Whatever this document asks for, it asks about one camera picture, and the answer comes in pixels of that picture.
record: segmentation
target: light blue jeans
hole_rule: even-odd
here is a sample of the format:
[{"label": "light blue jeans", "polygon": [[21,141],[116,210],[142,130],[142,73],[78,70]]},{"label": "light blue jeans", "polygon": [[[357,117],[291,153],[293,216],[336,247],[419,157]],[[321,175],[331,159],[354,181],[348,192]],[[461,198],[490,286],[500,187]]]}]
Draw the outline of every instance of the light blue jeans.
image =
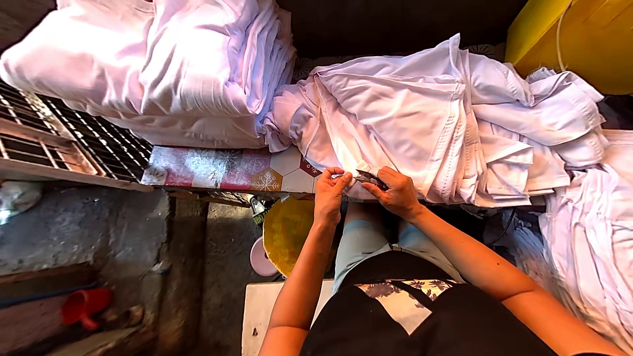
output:
[{"label": "light blue jeans", "polygon": [[440,267],[455,281],[464,281],[433,241],[415,226],[408,224],[400,234],[398,244],[390,245],[381,225],[367,220],[354,220],[348,222],[343,229],[341,244],[336,253],[332,294],[339,290],[343,279],[352,268],[372,256],[389,250],[401,250],[422,257]]}]

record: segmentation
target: patterned tablecloth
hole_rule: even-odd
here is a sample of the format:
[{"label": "patterned tablecloth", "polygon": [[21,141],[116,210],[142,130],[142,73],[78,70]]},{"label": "patterned tablecloth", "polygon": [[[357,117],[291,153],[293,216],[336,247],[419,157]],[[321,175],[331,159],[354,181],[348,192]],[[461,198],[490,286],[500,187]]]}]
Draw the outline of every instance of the patterned tablecloth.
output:
[{"label": "patterned tablecloth", "polygon": [[261,149],[201,149],[155,146],[143,184],[227,191],[314,193],[321,171],[297,147],[270,153]]}]

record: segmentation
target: scissors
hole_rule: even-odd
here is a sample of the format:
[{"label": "scissors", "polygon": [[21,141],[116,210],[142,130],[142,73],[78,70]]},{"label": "scissors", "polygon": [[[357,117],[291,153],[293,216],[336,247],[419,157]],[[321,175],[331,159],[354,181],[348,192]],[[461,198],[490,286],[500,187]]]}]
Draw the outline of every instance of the scissors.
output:
[{"label": "scissors", "polygon": [[358,177],[354,177],[354,179],[356,179],[357,181],[361,183],[372,183],[376,185],[381,191],[387,191],[389,189],[389,187],[387,187],[387,184],[385,184],[383,181],[380,180],[380,178],[376,177],[375,175],[360,169],[357,169],[356,171],[360,174]]}]

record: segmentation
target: red mug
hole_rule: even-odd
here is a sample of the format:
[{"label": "red mug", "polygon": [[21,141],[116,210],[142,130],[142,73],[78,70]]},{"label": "red mug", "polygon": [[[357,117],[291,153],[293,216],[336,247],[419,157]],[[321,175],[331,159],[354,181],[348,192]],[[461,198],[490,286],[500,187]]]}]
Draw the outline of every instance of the red mug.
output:
[{"label": "red mug", "polygon": [[99,323],[92,320],[90,315],[96,314],[110,305],[112,302],[112,289],[95,288],[81,289],[66,299],[61,308],[62,321],[66,325],[80,321],[88,330],[96,330]]}]

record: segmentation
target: person's left hand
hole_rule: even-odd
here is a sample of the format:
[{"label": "person's left hand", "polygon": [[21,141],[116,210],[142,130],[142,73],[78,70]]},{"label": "person's left hand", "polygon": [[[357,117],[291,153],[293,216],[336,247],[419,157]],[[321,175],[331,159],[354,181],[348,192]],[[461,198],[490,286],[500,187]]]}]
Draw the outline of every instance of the person's left hand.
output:
[{"label": "person's left hand", "polygon": [[[332,174],[343,174],[332,179]],[[338,224],[341,220],[343,188],[352,180],[352,173],[342,168],[326,169],[315,183],[315,223]]]}]

